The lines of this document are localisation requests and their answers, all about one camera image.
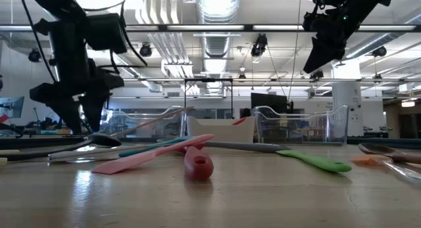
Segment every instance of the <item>green spatula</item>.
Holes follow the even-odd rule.
[[[282,156],[290,156],[301,159],[302,161],[316,166],[320,169],[331,171],[331,172],[348,172],[352,169],[351,166],[344,164],[343,162],[332,160],[329,158],[324,158],[321,156],[312,156],[305,154],[304,152],[298,152],[296,150],[279,150],[276,153],[281,154]]]

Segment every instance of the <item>workbench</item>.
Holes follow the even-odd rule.
[[[0,168],[0,227],[421,227],[420,188],[353,165],[357,146],[292,148],[353,170],[228,149],[207,150],[214,173],[201,183],[176,152],[115,175],[91,173],[100,162],[12,163]]]

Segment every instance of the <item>white pillar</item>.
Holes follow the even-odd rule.
[[[335,79],[359,79],[360,63],[357,59],[342,62],[335,66],[332,77]],[[334,108],[342,105],[349,106],[348,136],[363,136],[362,103],[360,82],[337,82],[333,84]]]

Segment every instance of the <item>computer monitor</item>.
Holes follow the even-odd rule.
[[[9,118],[20,118],[25,97],[0,98],[0,116],[6,114]]]
[[[251,93],[251,108],[256,106],[269,106],[278,114],[286,114],[288,99],[285,96]]]

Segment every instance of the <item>clear plastic bin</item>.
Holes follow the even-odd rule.
[[[252,115],[260,143],[347,143],[348,106],[314,114],[278,114],[260,106]]]
[[[128,114],[120,111],[105,110],[99,132],[111,135],[125,129],[133,128],[139,124],[146,123],[159,118],[165,114],[183,108],[182,106],[171,106],[160,114]],[[123,137],[132,138],[172,138],[179,137],[182,129],[186,128],[186,114],[183,112],[175,116],[165,118],[157,123],[153,123],[137,130],[134,130]]]

